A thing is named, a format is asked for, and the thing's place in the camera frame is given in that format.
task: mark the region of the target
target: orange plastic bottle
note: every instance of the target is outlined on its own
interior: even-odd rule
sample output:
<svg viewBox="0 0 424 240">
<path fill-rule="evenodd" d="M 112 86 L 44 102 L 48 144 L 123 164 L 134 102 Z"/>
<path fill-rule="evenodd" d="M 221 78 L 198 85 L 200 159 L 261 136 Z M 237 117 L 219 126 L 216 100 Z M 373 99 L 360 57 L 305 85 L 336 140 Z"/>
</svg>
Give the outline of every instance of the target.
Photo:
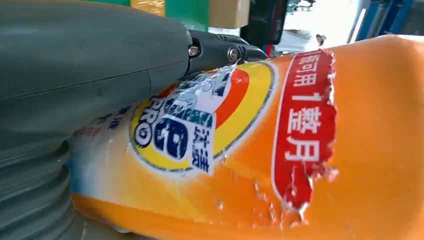
<svg viewBox="0 0 424 240">
<path fill-rule="evenodd" d="M 339 175 L 333 182 L 314 181 L 307 224 L 281 224 L 284 212 L 272 176 L 280 96 L 294 56 L 237 67 L 231 88 L 240 83 L 238 91 L 220 103 L 226 108 L 214 108 L 213 152 L 219 162 L 212 174 L 170 176 L 164 169 L 188 166 L 185 158 L 167 162 L 156 148 L 134 144 L 145 102 L 123 118 L 122 129 L 96 139 L 109 144 L 88 154 L 98 162 L 85 184 L 96 190 L 77 191 L 75 206 L 164 240 L 424 239 L 424 40 L 385 36 L 328 51 L 335 57 L 337 111 L 328 164 Z M 84 171 L 82 179 L 90 169 Z"/>
</svg>

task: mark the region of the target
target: product label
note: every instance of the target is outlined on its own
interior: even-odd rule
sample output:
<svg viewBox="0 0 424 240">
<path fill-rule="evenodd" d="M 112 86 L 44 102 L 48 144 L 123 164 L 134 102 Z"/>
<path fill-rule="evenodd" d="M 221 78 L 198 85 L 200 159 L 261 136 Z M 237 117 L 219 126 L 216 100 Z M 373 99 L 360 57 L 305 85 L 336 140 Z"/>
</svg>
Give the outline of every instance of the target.
<svg viewBox="0 0 424 240">
<path fill-rule="evenodd" d="M 296 210 L 310 202 L 313 179 L 326 174 L 325 162 L 332 155 L 332 59 L 322 50 L 296 55 L 281 94 L 272 181 L 283 203 Z"/>
<path fill-rule="evenodd" d="M 269 67 L 260 87 L 228 66 L 188 77 L 137 107 L 130 141 L 139 158 L 155 170 L 212 175 L 215 159 L 229 153 L 258 120 L 272 87 Z"/>
</svg>

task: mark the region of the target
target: gray plastic housing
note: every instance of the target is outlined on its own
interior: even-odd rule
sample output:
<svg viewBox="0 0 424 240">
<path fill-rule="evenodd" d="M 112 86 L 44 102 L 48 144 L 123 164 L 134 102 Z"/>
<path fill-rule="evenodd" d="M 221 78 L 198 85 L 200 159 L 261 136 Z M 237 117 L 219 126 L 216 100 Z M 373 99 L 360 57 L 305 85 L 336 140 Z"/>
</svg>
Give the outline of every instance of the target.
<svg viewBox="0 0 424 240">
<path fill-rule="evenodd" d="M 183 24 L 129 7 L 0 0 L 0 239 L 90 238 L 66 139 L 181 78 L 190 44 Z"/>
<path fill-rule="evenodd" d="M 186 73 L 191 43 L 182 23 L 130 7 L 0 1 L 0 152 L 157 94 Z"/>
</svg>

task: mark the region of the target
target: cardboard box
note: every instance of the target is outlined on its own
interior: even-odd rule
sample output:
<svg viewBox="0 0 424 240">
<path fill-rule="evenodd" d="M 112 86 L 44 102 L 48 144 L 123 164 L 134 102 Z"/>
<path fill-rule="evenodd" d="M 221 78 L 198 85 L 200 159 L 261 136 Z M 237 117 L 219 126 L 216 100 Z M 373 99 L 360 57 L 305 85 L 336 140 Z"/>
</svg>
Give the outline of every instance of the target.
<svg viewBox="0 0 424 240">
<path fill-rule="evenodd" d="M 250 0 L 209 0 L 209 26 L 237 29 L 249 22 Z"/>
</svg>

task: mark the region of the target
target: ribbed grip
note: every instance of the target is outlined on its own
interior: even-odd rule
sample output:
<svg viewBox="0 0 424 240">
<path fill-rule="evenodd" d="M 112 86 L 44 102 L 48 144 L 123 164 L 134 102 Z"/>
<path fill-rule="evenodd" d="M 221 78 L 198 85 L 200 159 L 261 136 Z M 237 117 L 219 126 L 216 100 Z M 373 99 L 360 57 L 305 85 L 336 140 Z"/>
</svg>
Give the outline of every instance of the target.
<svg viewBox="0 0 424 240">
<path fill-rule="evenodd" d="M 84 224 L 75 217 L 65 166 L 68 156 L 64 142 L 44 154 L 0 159 L 0 239 L 81 238 Z"/>
</svg>

